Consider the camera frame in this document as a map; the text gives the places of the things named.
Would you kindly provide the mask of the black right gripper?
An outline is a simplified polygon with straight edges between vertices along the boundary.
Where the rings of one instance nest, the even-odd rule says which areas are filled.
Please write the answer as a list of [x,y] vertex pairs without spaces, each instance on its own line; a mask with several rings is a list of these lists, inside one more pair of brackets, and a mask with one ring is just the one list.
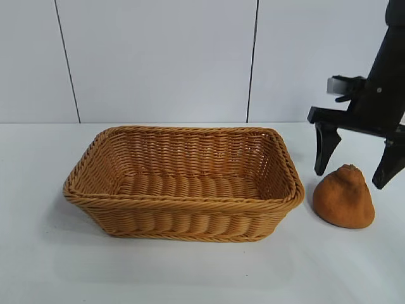
[[[334,75],[327,91],[347,110],[311,107],[308,122],[315,124],[315,172],[323,175],[341,141],[336,127],[387,137],[404,115],[404,27],[389,27],[367,76]],[[383,189],[404,168],[404,142],[385,141],[385,149],[372,182]]]

